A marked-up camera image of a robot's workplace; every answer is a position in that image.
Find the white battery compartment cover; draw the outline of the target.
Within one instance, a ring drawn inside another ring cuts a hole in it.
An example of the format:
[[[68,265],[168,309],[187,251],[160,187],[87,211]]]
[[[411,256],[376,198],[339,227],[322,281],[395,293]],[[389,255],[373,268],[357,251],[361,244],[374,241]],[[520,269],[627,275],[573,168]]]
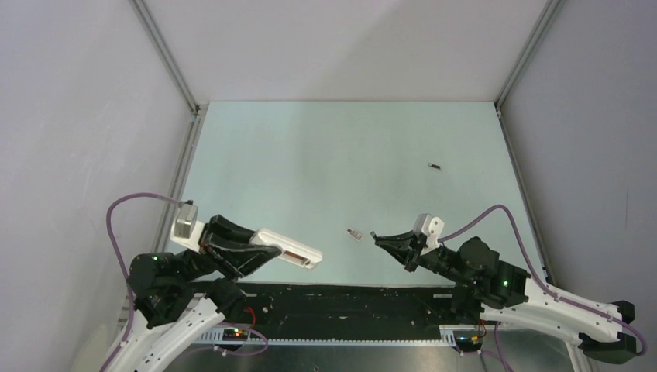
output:
[[[350,236],[351,238],[353,238],[355,241],[361,242],[362,239],[363,239],[363,234],[360,233],[359,231],[355,230],[355,229],[348,228],[348,229],[346,230],[346,232],[347,232],[347,233],[349,234],[349,236]]]

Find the white remote control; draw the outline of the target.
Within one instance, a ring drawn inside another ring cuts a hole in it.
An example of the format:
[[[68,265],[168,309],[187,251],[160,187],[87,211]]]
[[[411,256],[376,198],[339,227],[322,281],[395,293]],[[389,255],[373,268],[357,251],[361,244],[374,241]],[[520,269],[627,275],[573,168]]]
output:
[[[323,254],[298,241],[270,229],[258,229],[250,238],[254,245],[275,247],[280,251],[278,259],[306,270],[313,270],[323,260]]]

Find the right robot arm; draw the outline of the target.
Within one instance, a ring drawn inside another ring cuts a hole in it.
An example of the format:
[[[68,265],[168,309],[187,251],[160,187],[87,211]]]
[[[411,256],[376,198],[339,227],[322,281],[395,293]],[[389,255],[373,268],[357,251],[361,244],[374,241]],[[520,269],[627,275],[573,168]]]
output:
[[[476,319],[535,330],[603,363],[623,364],[638,355],[637,339],[623,331],[622,324],[635,316],[635,307],[628,301],[591,301],[545,284],[526,269],[501,260],[478,237],[458,250],[442,243],[429,246],[426,235],[413,231],[374,235],[373,240],[405,270],[422,267],[453,281],[449,309],[457,322]]]

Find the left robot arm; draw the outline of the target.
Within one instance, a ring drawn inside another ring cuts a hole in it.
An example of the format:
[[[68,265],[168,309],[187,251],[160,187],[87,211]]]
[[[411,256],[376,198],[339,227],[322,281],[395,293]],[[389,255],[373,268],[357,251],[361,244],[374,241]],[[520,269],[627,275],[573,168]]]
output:
[[[270,229],[250,230],[220,215],[202,222],[180,208],[170,228],[179,253],[144,253],[125,268],[129,316],[103,371],[163,371],[199,336],[247,309],[237,284],[273,259],[312,269],[318,251]]]

